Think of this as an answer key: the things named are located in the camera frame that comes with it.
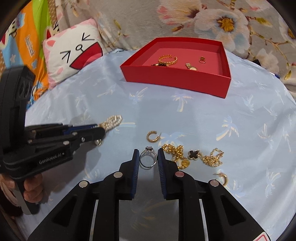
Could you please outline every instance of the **silver ring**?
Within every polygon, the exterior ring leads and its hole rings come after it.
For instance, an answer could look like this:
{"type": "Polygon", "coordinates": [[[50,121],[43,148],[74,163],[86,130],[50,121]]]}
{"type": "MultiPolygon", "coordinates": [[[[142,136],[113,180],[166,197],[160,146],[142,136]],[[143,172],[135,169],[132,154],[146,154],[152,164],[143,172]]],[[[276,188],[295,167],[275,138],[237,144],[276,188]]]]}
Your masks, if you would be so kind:
{"type": "Polygon", "coordinates": [[[140,155],[140,163],[145,168],[151,168],[151,167],[153,167],[157,163],[157,154],[156,154],[156,152],[153,150],[153,148],[151,146],[147,146],[145,148],[145,150],[141,153],[141,155],[140,155]],[[142,161],[141,161],[141,158],[143,156],[150,156],[150,157],[152,157],[152,159],[154,160],[154,163],[151,166],[145,166],[142,163],[142,161]]]}

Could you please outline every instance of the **white sticker with red border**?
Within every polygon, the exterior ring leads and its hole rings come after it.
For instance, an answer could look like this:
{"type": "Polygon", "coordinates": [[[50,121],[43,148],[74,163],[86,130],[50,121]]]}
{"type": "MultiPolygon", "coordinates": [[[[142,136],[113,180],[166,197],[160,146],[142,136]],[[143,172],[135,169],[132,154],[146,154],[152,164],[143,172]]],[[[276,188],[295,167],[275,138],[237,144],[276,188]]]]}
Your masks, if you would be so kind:
{"type": "Polygon", "coordinates": [[[267,236],[266,232],[263,232],[257,238],[255,238],[253,241],[270,241],[270,239],[267,236]]]}

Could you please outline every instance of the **finger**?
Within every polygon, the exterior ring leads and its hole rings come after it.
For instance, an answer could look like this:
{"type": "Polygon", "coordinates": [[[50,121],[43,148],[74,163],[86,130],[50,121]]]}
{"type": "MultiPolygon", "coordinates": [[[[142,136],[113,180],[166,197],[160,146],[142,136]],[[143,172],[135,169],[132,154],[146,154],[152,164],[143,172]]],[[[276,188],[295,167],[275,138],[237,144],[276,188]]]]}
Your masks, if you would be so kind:
{"type": "Polygon", "coordinates": [[[42,185],[39,185],[32,191],[24,191],[24,199],[27,202],[32,202],[42,192],[42,189],[42,185]]]}
{"type": "Polygon", "coordinates": [[[42,174],[28,178],[24,182],[25,190],[32,191],[42,183],[42,174]]]}
{"type": "Polygon", "coordinates": [[[43,198],[43,192],[41,192],[37,197],[31,199],[29,202],[35,203],[35,202],[40,202],[43,198]]]}
{"type": "Polygon", "coordinates": [[[14,189],[15,188],[15,182],[11,179],[10,176],[6,174],[0,175],[0,180],[7,186],[8,189],[14,189]]]}

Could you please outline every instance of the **white and pink pillow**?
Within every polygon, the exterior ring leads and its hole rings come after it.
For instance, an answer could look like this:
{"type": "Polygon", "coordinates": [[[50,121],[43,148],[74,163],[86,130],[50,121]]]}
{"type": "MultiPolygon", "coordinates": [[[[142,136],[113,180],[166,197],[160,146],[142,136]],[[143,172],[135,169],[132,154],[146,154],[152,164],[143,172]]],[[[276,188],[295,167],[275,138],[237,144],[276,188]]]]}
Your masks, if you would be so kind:
{"type": "Polygon", "coordinates": [[[97,23],[86,20],[43,41],[49,89],[103,55],[97,23]]]}

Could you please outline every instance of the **red box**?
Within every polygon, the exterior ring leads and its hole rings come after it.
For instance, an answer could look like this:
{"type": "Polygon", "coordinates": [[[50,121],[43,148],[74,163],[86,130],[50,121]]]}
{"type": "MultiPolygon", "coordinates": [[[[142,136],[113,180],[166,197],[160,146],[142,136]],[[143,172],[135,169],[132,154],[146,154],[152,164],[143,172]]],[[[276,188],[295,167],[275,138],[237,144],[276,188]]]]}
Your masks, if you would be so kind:
{"type": "Polygon", "coordinates": [[[222,98],[226,97],[231,80],[222,42],[209,39],[156,38],[120,67],[129,82],[166,85],[222,98]],[[151,66],[158,63],[160,56],[169,54],[178,57],[176,64],[151,66]],[[201,56],[206,58],[205,64],[199,62],[201,56]],[[190,63],[197,71],[187,69],[185,63],[190,63]]]}

